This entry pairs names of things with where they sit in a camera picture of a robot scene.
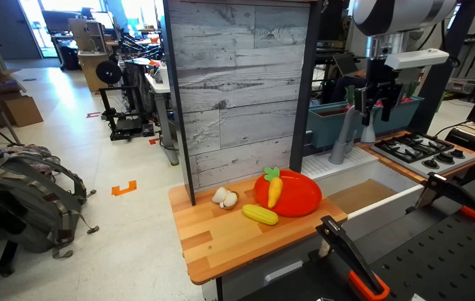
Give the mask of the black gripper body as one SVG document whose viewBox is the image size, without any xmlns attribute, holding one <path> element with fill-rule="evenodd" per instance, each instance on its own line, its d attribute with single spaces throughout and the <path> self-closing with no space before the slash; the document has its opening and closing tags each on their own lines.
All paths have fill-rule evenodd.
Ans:
<svg viewBox="0 0 475 301">
<path fill-rule="evenodd" d="M 367 102 L 382 100 L 384 104 L 395 104 L 400 90 L 402 85 L 397 82 L 397 72 L 384 58 L 370 58 L 362 99 Z"/>
</svg>

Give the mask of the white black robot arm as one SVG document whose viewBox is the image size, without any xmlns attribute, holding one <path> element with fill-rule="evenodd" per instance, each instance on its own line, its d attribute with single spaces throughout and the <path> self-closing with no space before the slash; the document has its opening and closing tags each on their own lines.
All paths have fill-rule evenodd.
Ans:
<svg viewBox="0 0 475 301">
<path fill-rule="evenodd" d="M 384 48 L 369 58 L 364 90 L 362 124 L 372 124 L 372 110 L 384 102 L 384 120 L 390 119 L 399 102 L 402 85 L 397 73 L 407 68 L 439 65 L 451 53 L 439 48 L 405 50 L 404 35 L 446 20 L 457 0 L 357 0 L 354 23 L 367 37 L 385 40 Z"/>
</svg>

